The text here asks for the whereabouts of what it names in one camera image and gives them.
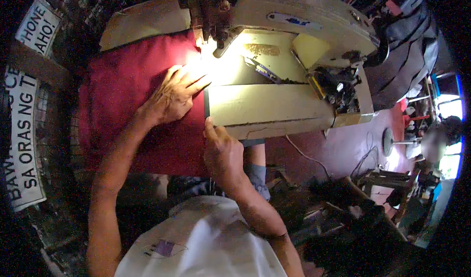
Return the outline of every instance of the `white sign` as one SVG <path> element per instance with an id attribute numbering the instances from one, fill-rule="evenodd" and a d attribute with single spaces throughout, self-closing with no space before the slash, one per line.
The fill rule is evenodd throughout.
<path id="1" fill-rule="evenodd" d="M 38 81 L 7 67 L 5 88 L 11 105 L 10 157 L 5 161 L 8 195 L 15 211 L 46 200 L 34 155 L 34 108 Z"/>
<path id="2" fill-rule="evenodd" d="M 52 13 L 47 8 L 46 3 L 42 1 L 34 0 L 28 13 L 21 21 L 21 26 L 15 38 L 41 55 L 46 56 L 61 18 Z"/>

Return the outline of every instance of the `hand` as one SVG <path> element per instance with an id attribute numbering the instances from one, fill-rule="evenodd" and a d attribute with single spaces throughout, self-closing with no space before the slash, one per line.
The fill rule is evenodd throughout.
<path id="1" fill-rule="evenodd" d="M 214 181 L 228 194 L 237 191 L 248 181 L 244 173 L 244 146 L 227 133 L 225 127 L 216 127 L 211 117 L 204 122 L 206 151 L 204 162 Z"/>
<path id="2" fill-rule="evenodd" d="M 193 106 L 193 95 L 210 83 L 209 78 L 202 79 L 204 75 L 204 69 L 194 64 L 171 67 L 160 88 L 138 109 L 137 115 L 149 129 L 183 118 Z"/>

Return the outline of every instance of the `yellow sponge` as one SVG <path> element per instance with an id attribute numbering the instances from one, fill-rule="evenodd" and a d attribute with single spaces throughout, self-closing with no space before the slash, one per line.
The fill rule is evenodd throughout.
<path id="1" fill-rule="evenodd" d="M 329 43 L 306 34 L 299 34 L 293 41 L 292 49 L 306 69 L 316 63 L 330 49 Z"/>

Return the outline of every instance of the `left hand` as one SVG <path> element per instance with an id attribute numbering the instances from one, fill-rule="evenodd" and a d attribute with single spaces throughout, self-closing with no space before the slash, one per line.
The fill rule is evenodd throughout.
<path id="1" fill-rule="evenodd" d="M 150 129 L 162 123 L 177 121 L 193 106 L 193 95 L 209 85 L 204 69 L 196 65 L 171 67 L 160 88 L 142 105 L 136 115 Z"/>

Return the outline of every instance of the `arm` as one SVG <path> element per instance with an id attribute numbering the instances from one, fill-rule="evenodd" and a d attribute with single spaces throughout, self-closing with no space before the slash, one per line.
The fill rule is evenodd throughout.
<path id="1" fill-rule="evenodd" d="M 208 83 L 189 66 L 169 69 L 161 87 L 141 106 L 103 158 L 91 188 L 89 245 L 91 276 L 114 276 L 121 261 L 116 198 L 138 146 L 152 127 L 181 119 L 192 107 L 193 94 Z"/>
<path id="2" fill-rule="evenodd" d="M 243 170 L 242 144 L 229 136 L 224 127 L 214 128 L 212 119 L 205 122 L 207 147 L 204 161 L 215 182 L 235 200 L 247 223 L 269 243 L 289 277 L 303 276 L 299 255 L 286 226 L 276 210 L 250 183 Z"/>

